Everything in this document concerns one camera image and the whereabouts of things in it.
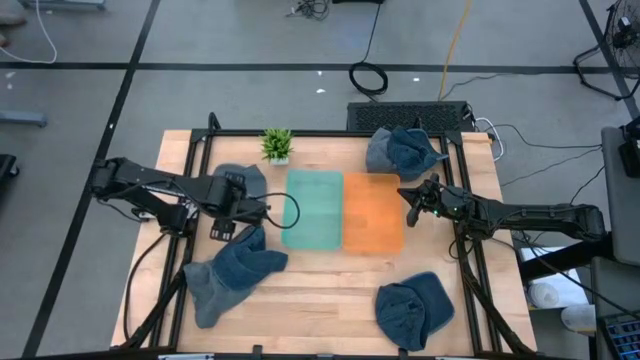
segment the aluminum frame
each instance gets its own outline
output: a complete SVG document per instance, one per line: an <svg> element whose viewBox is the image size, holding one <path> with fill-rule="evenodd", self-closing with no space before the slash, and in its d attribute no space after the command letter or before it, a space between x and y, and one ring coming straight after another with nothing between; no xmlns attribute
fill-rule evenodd
<svg viewBox="0 0 640 360"><path fill-rule="evenodd" d="M296 137L353 137L353 138L369 138L373 135L373 131L354 131L354 130L292 130L292 134ZM192 129L191 130L191 140L189 143L189 150L187 152L187 159L186 159L186 163L185 163L185 175L190 175L191 171L193 170L193 166L194 166L194 162L195 162L195 153L196 153L196 149L197 146L199 144L200 141L204 140L204 150L202 153L202 160L200 163L200 170L199 170L199 174L203 175L206 174L208 171L208 163L209 163L209 158L211 156L211 152L212 152L212 145L213 145L213 139L215 137L221 136L221 137L226 137L226 136L259 136L263 134L263 130L224 130L221 129L219 127L219 124L217 127L215 127L215 129L213 131L211 131L210 129ZM440 147L441 147L441 152L443 154L449 154L449 139L446 137L446 135L436 135L436 136L431 136L430 138L432 139L437 139L440 143ZM464 148L462 145L462 142L459 143L455 143L455 142L451 142L451 144L453 144L454 149L455 149L455 153L456 153L456 158L457 158L457 164L458 164L458 169L460 171L460 179L462 182L462 187L465 188L468 191L471 191L471 181L469 179L469 173L468 173L468 169L467 169L467 164L466 164L466 158L464 155ZM444 168L444 173L445 173L445 178L446 178L446 182L447 185L454 185L454 175L453 175L453 168L451 165L451 161L450 159L445 159L443 162L443 168ZM194 223L194 231L192 233L191 236L189 236L187 238L186 244L185 244L185 251L184 254L185 256L183 257L183 263L186 263L185 261L191 261L191 255L193 254L193 247L195 244L195 231L197 230L197 222L198 222L198 217L194 217L193 219L193 223ZM464 245L460 240L461 238L461 234L457 231L457 229L454 226L454 234L456 237L456 242L457 242L457 250L458 253L463 253L464 252ZM475 259L476 259L476 267L477 267L477 271L478 271L478 278L480 280L480 284L482 285L482 288L484 289L485 293L489 296L489 298L491 299L491 288L490 288L490 284L489 284L489 277L488 277L488 273L487 273L487 268L486 268L486 261L484 258L484 251L482 249L482 243L480 241L476 241L474 244L474 253L475 253ZM175 264L176 261L176 256L177 256L177 246L172 246L170 244L169 247L169 251L167 253L167 260L165 262L165 268L164 268L164 273L162 276L162 283L161 283L161 289L165 289L168 284L169 281L171 279L171 275L172 275L172 270L173 270L173 265ZM460 268L462 269L462 260L458 260L459 264L460 264ZM464 296L465 296L465 307L466 307L466 313L467 313L467 317L468 317L468 323L469 323L469 332L470 332L470 337L471 337L471 343L472 343L472 348L473 348L473 352L474 354L479 354L481 352L483 352L483 348L482 348L482 338L480 335L480 325L478 323L478 317L477 317L477 311L476 311L476 307L475 307L475 298L473 293L471 292L471 289L468 288L468 286L466 284L463 285L463 291L464 291ZM176 299L176 304L175 304L175 308L174 308L174 317L172 319L171 322L171 330L170 330L170 338L169 338L169 347L170 348L177 348L177 344L178 344L178 340L179 340L179 336L180 336L180 328L182 326L182 314L184 312L184 300L185 300L185 295L186 295L186 285L183 285L182 288L179 290L178 292L178 297ZM493 322L491 321L491 319L489 319L489 317L486 317L487 319L487 326L489 328L489 337L490 337L490 343L491 343L491 351L492 352L502 352L502 344L501 344L501 340L500 340L500 335L498 333L498 331L496 330ZM159 339L159 334L162 330L162 321L159 320L152 332L152 337L151 337L151 345L152 346L157 346L158 345L158 339ZM231 357L242 357L243 355L247 356L247 358L252 358L252 356L255 356L255 349L254 349L254 353L246 353L246 354L229 354L229 353L215 353L216 358L223 358L225 356L231 356ZM258 355L260 358L260 356L262 356L262 358L266 358L267 356L269 356L267 354L265 355L261 355L261 353ZM287 358L296 358L296 359L306 359L306 358L312 358L312 359L318 359L317 354L287 354ZM399 353L399 357L403 358L402 352ZM398 359L398 356L364 356L364 357L360 357L360 356L339 356L339 355L334 355L333 357L334 359ZM411 357L412 359L433 359L434 357Z"/></svg>

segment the white cable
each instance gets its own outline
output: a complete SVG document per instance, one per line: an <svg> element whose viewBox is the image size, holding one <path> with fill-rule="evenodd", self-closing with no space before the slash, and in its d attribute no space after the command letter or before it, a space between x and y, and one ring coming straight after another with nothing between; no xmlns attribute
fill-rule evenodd
<svg viewBox="0 0 640 360"><path fill-rule="evenodd" d="M498 134L498 131L493 126L493 123L491 122L491 120L489 120L487 118L477 118L476 121L484 121L487 124L489 124L489 126L491 127L491 130L496 135L496 140L498 140L498 145L500 145L500 155L498 155L497 157L494 157L493 158L493 162L496 162L496 161L500 160L502 155L504 155L504 146L502 145L502 140L500 140L500 135Z"/></svg>
<svg viewBox="0 0 640 360"><path fill-rule="evenodd" d="M14 58L18 61L22 61L30 64L53 64L56 62L56 60L58 60L58 49L56 49L56 46L53 44L53 41L51 41L51 38L49 37L49 33L47 32L47 29L45 29L44 23L42 22L42 17L40 16L40 0L36 0L36 14L38 15L38 22L40 23L40 28L42 28L42 32L44 33L44 36L47 38L47 41L49 42L49 45L51 45L51 49L53 50L53 59L51 59L50 61L23 59L19 56L13 55L12 53L5 50L3 47L0 47L0 50L3 53L5 53L5 55L11 58Z"/></svg>

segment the white container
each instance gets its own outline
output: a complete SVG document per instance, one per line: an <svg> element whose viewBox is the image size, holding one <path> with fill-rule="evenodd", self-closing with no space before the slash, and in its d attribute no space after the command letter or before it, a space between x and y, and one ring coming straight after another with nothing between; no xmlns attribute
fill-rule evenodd
<svg viewBox="0 0 640 360"><path fill-rule="evenodd" d="M560 300L558 290L547 283L532 284L528 295L531 304L538 309L554 308Z"/></svg>
<svg viewBox="0 0 640 360"><path fill-rule="evenodd" d="M567 329L578 333L592 333L596 331L595 305L574 305L562 310L562 323Z"/></svg>
<svg viewBox="0 0 640 360"><path fill-rule="evenodd" d="M286 157L284 159L269 159L269 164L276 166L289 165L289 158Z"/></svg>

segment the potted plant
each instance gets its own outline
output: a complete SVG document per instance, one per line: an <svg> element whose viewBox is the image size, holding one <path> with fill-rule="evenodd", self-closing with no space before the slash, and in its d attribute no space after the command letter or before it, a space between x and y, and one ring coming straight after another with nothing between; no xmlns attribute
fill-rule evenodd
<svg viewBox="0 0 640 360"><path fill-rule="evenodd" d="M289 154L293 151L291 147L291 130L286 129L266 129L262 139L263 159L269 159L272 165L287 165Z"/></svg>

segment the wooden table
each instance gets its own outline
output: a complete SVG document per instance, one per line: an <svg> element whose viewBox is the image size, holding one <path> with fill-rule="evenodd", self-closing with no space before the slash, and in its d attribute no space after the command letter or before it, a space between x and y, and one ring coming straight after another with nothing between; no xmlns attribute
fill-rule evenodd
<svg viewBox="0 0 640 360"><path fill-rule="evenodd" d="M156 167L182 174L190 131L166 131ZM501 199L500 186L492 160L489 139L484 133L465 133L464 151L473 192ZM365 151L368 139L350 137L297 137L288 167L274 167L262 160L257 137L215 137L210 158L211 174L217 165L257 164L266 176L268 192L285 191L290 168L366 172ZM453 170L460 184L453 146ZM199 168L198 160L194 169ZM438 165L432 171L441 173ZM417 186L422 180L403 184ZM270 197L271 216L281 222L281 197ZM213 258L223 242L209 239L213 220L202 216L195 242L193 261ZM300 251L280 242L280 231L265 222L267 247L289 254L287 268L262 282L243 303L224 314L211 329L199 329L194 321L190 295L178 343L178 351L248 353L253 345L263 345L265 353L396 355L397 347L375 322L374 299L377 288L424 271L435 272L451 298L456 314L451 322L429 337L427 347L416 355L472 355L469 327L457 262L447 249L454 239L451 222L422 214L415 228L405 228L405 248L399 255L356 256L341 251ZM152 223L141 225L134 254L137 257L158 236ZM496 238L511 243L509 233L499 231ZM141 264L132 284L130 330L146 317L158 297L168 241L158 246ZM504 244L484 242L485 259L493 300L511 328L530 348L535 349L527 303L514 252ZM490 349L484 312L476 301L484 349ZM160 344L168 339L173 305L165 313ZM122 308L116 324L113 344L123 342Z"/></svg>

